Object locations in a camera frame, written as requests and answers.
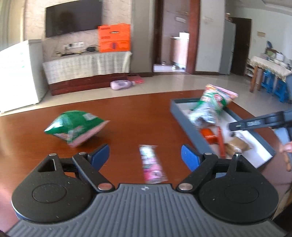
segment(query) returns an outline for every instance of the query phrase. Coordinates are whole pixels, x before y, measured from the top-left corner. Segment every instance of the human hand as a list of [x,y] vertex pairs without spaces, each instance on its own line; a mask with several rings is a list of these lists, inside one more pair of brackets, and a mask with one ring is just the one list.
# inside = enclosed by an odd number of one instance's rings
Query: human hand
[[286,163],[287,171],[291,171],[292,167],[290,164],[288,153],[292,153],[292,141],[288,142],[286,145],[279,144],[279,152],[284,156],[284,161]]

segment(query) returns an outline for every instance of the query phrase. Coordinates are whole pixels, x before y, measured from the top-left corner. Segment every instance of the blue plastic stool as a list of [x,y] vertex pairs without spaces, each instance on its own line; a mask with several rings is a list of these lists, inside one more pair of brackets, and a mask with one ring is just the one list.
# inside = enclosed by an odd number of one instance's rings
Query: blue plastic stool
[[274,94],[279,96],[279,101],[284,103],[289,100],[289,93],[286,82],[278,79]]
[[262,82],[262,87],[266,88],[268,93],[273,92],[273,87],[274,87],[274,80],[275,80],[275,75],[271,73],[271,71],[265,71],[264,72],[264,80]]

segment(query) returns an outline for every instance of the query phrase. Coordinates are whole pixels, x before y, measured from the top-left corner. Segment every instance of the white refrigerator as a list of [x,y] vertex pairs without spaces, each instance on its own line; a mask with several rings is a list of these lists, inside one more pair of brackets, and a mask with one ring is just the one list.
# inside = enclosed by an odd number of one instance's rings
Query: white refrigerator
[[220,74],[230,74],[233,59],[236,25],[225,20],[224,38],[222,46]]
[[0,112],[36,104],[48,91],[40,39],[0,51]]

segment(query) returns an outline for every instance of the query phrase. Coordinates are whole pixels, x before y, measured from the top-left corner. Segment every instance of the tv stand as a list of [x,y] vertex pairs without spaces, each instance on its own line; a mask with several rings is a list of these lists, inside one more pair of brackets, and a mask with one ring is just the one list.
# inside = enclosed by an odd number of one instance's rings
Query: tv stand
[[130,51],[83,53],[44,62],[52,95],[105,88],[111,81],[127,79]]

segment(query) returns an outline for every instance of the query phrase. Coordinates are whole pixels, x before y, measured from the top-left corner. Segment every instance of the pink snack wrapper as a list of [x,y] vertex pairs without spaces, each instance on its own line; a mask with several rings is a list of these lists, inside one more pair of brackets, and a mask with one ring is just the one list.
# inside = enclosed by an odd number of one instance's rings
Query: pink snack wrapper
[[155,147],[156,146],[151,145],[140,145],[139,148],[145,182],[147,184],[158,184],[167,181],[167,177],[163,172],[159,159],[154,152]]

